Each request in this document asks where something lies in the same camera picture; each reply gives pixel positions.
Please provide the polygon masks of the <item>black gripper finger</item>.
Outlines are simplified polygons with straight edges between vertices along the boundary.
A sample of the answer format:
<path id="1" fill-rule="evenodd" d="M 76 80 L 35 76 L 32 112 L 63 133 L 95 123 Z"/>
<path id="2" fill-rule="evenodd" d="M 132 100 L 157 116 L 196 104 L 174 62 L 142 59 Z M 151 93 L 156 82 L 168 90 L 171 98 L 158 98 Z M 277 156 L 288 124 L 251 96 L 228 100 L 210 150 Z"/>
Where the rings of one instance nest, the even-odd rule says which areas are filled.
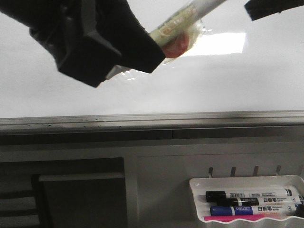
<path id="1" fill-rule="evenodd" d="M 304 0 L 249 0 L 244 8 L 252 21 L 304 5 Z"/>
<path id="2" fill-rule="evenodd" d="M 152 73 L 164 60 L 159 45 L 134 16 L 126 0 L 97 0 L 97 31 L 120 54 L 117 65 Z"/>

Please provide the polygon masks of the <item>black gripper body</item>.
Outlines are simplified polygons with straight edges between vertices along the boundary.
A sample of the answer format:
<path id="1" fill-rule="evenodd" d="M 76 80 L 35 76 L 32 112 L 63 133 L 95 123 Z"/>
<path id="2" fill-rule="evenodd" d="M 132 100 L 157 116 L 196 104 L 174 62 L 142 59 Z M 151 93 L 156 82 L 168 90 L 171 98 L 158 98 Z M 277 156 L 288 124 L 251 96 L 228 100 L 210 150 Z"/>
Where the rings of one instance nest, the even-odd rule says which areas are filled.
<path id="1" fill-rule="evenodd" d="M 98 87 L 121 54 L 97 32 L 94 0 L 2 0 L 0 11 L 29 28 L 57 70 Z"/>

